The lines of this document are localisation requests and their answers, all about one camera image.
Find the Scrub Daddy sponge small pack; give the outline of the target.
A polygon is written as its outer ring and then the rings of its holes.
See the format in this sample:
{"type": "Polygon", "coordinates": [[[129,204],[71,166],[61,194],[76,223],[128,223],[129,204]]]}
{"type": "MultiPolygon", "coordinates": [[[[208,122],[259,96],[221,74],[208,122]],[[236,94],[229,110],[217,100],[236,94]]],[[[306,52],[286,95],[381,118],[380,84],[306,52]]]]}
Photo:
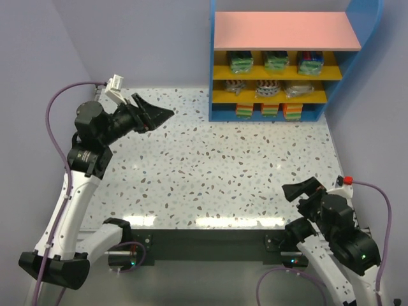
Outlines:
{"type": "Polygon", "coordinates": [[[286,121],[299,121],[302,117],[303,104],[286,103],[282,112],[286,121]]]}

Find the pink striped sponge pack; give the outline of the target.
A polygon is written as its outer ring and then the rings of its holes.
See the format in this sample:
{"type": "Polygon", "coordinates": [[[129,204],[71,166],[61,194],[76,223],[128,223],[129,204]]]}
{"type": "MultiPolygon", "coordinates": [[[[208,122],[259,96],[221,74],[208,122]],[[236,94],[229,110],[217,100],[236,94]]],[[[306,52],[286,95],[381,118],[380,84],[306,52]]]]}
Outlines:
{"type": "Polygon", "coordinates": [[[224,90],[238,96],[246,88],[246,85],[245,80],[225,80],[224,90]]]}
{"type": "Polygon", "coordinates": [[[281,83],[278,80],[258,80],[256,82],[256,97],[271,98],[281,91],[281,83]]]}

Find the grey mesh sponge pack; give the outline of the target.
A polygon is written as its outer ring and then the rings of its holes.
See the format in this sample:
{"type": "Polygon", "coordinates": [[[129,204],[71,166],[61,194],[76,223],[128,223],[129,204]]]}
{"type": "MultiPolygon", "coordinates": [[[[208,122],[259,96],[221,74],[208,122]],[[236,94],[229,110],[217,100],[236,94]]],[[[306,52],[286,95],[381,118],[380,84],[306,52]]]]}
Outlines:
{"type": "Polygon", "coordinates": [[[286,80],[283,82],[283,88],[288,99],[314,92],[314,86],[309,80],[286,80]]]}

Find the Vileda sponge pack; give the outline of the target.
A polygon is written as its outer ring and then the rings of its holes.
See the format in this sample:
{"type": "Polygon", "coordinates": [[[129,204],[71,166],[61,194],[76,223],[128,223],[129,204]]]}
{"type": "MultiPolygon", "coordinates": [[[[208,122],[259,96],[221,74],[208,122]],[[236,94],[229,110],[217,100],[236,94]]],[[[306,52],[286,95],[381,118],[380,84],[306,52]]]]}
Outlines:
{"type": "Polygon", "coordinates": [[[262,56],[267,71],[284,71],[289,65],[286,51],[262,51],[262,56]]]}
{"type": "Polygon", "coordinates": [[[324,66],[322,51],[298,51],[297,70],[300,75],[319,76],[324,66]]]}
{"type": "Polygon", "coordinates": [[[226,55],[232,73],[248,73],[253,67],[254,59],[251,51],[227,51],[226,55]]]}

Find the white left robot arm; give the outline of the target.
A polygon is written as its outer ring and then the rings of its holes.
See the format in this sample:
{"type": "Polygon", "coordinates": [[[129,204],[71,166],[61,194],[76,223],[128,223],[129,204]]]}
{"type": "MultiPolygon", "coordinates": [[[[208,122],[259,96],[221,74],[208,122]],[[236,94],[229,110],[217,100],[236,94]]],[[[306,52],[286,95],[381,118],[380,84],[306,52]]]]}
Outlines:
{"type": "Polygon", "coordinates": [[[110,145],[133,131],[153,131],[175,114],[138,94],[132,98],[133,104],[120,103],[114,113],[107,113],[97,101],[77,108],[68,170],[52,218],[34,250],[23,252],[18,261],[36,280],[77,290],[95,260],[112,247],[133,241],[130,223],[112,217],[91,236],[77,241],[88,204],[113,156],[110,145]]]}

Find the blue shelf unit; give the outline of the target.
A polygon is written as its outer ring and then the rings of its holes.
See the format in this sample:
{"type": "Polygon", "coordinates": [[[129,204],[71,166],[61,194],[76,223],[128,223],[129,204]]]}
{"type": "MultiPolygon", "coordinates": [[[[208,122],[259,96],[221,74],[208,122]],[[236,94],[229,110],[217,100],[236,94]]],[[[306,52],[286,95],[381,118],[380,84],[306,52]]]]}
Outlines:
{"type": "Polygon", "coordinates": [[[344,11],[219,11],[210,3],[209,119],[315,122],[375,33],[382,1],[344,11]]]}

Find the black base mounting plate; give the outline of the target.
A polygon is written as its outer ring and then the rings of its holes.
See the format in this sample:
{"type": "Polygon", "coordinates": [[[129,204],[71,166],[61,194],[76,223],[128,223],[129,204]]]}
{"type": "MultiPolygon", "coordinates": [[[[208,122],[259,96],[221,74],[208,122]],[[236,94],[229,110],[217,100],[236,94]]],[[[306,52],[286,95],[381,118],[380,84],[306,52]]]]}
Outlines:
{"type": "Polygon", "coordinates": [[[143,244],[146,266],[156,261],[256,261],[264,265],[306,268],[309,261],[283,229],[134,229],[143,244]]]}

